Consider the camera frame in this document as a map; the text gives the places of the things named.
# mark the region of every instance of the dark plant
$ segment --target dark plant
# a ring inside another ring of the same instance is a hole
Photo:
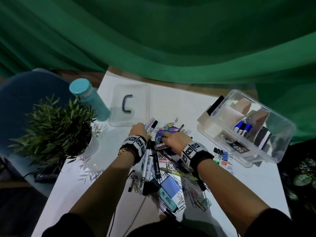
[[[61,169],[66,159],[73,162],[88,146],[95,120],[91,108],[86,108],[75,99],[61,108],[59,99],[46,97],[46,102],[34,104],[26,135],[12,139],[18,144],[14,152],[23,152],[26,158],[33,159],[31,165],[39,165],[39,171],[47,167]]]

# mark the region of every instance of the label on box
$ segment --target label on box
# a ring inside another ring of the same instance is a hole
[[[249,151],[245,146],[240,144],[238,141],[233,140],[230,136],[223,133],[221,133],[220,136],[226,141],[228,145],[234,148],[235,151],[238,151],[238,153],[243,154]]]

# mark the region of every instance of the person's right hand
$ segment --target person's right hand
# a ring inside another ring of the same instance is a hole
[[[192,142],[191,137],[184,132],[176,132],[171,134],[165,131],[164,136],[166,138],[162,138],[162,142],[167,146],[170,146],[172,150],[179,156],[181,156],[181,152],[183,151],[184,147]]]

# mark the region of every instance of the white tabletop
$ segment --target white tabletop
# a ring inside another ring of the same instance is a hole
[[[124,78],[107,71],[98,93],[106,106],[110,107],[113,88],[116,84],[139,83],[143,82]],[[155,84],[149,85],[151,116],[159,121],[158,126],[172,122],[178,117],[179,122],[184,123],[185,127],[192,131],[190,135],[195,141],[205,145],[208,150],[213,150],[215,145],[201,135],[197,131],[196,126],[198,124],[197,118],[207,107],[217,100],[217,97]],[[92,184],[89,177],[90,174],[94,177],[95,173],[101,173],[110,165],[116,158],[118,149],[128,135],[129,129],[125,127],[114,128],[110,127],[107,122],[102,123],[102,132],[99,134],[100,148],[97,153],[84,163],[78,159],[73,163],[63,166],[62,172],[34,229],[33,237],[41,236],[46,228],[54,225],[63,214],[70,210]],[[270,207],[279,209],[290,216],[276,164],[262,163],[260,167],[244,168],[234,160],[231,162],[236,178],[254,191]],[[129,183],[127,182],[117,207],[111,237],[123,237],[128,228],[127,233],[139,226],[159,220],[157,208],[152,200],[148,197],[144,200],[144,196],[127,192],[128,185]],[[194,215],[193,213],[192,219],[213,224],[218,223],[220,226],[216,227],[218,236],[227,235],[235,237],[235,228],[223,213],[212,194],[209,192],[205,194],[212,203],[210,207],[211,213],[206,215]],[[187,215],[190,217],[190,213],[185,212],[185,215],[186,217]]]

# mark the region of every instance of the blue chair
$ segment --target blue chair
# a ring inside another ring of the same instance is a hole
[[[69,83],[60,76],[45,69],[19,73],[12,76],[0,87],[0,156],[11,162],[12,166],[25,176],[36,171],[37,166],[30,166],[31,159],[25,158],[23,153],[13,153],[15,144],[11,138],[25,135],[28,116],[33,111],[33,104],[37,104],[45,97],[60,98],[59,105],[64,107],[69,98],[74,96],[69,91]],[[25,177],[35,189],[45,196],[49,196],[54,184],[35,183],[33,175]]]

